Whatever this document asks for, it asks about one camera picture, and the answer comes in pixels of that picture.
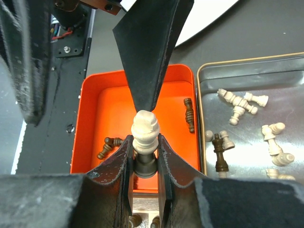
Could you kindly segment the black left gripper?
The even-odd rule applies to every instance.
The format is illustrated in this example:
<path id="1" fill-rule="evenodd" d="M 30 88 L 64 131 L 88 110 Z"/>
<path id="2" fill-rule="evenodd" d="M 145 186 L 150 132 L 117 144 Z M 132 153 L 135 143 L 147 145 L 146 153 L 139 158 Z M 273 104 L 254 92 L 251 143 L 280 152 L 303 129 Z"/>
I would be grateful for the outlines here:
<path id="1" fill-rule="evenodd" d="M 39 125 L 45 114 L 50 63 L 50 0 L 2 0 L 0 33 L 6 64 L 24 121 Z"/>

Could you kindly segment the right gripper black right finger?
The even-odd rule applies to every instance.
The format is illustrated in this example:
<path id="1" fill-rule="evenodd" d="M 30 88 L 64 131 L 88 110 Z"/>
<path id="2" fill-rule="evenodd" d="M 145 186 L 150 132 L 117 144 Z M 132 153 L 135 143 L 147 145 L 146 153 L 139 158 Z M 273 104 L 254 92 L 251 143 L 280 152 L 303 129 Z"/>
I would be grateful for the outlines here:
<path id="1" fill-rule="evenodd" d="M 304 187 L 293 180 L 208 178 L 158 136 L 163 228 L 301 228 Z"/>

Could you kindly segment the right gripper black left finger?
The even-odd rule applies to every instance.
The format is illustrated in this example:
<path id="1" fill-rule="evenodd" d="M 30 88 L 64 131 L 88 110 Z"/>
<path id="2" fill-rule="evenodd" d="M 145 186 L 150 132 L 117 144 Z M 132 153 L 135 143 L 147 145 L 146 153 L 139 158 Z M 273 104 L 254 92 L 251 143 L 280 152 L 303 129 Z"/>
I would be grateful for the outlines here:
<path id="1" fill-rule="evenodd" d="M 125 228 L 132 213 L 133 137 L 85 174 L 2 175 L 3 228 Z"/>

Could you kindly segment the white knight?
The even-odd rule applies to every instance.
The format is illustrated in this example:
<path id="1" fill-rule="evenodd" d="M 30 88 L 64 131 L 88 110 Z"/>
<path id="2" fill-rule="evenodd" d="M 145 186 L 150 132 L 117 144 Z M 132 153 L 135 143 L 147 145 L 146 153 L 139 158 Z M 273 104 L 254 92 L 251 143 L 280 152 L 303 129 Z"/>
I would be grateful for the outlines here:
<path id="1" fill-rule="evenodd" d="M 155 151 L 158 148 L 160 126 L 154 113 L 140 110 L 131 126 L 134 159 L 134 173 L 140 178 L 150 178 L 157 172 Z"/>

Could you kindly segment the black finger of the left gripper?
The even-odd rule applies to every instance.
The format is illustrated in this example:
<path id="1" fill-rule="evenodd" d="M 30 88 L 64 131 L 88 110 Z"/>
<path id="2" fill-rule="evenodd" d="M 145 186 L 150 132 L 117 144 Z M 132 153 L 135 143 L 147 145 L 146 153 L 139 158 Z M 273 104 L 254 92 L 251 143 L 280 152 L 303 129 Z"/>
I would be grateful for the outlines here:
<path id="1" fill-rule="evenodd" d="M 153 111 L 192 0 L 137 0 L 113 29 L 136 111 Z"/>

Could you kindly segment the dark pawn placed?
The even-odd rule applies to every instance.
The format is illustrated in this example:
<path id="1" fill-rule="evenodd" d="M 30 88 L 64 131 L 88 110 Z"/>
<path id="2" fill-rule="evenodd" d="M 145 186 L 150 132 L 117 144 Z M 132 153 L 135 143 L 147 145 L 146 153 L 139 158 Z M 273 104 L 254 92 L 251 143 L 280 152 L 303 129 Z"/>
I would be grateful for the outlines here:
<path id="1" fill-rule="evenodd" d="M 142 217 L 139 214 L 133 214 L 129 217 L 128 228 L 136 228 L 142 223 Z"/>
<path id="2" fill-rule="evenodd" d="M 150 228 L 160 228 L 160 217 L 159 216 L 156 216 L 152 219 Z"/>

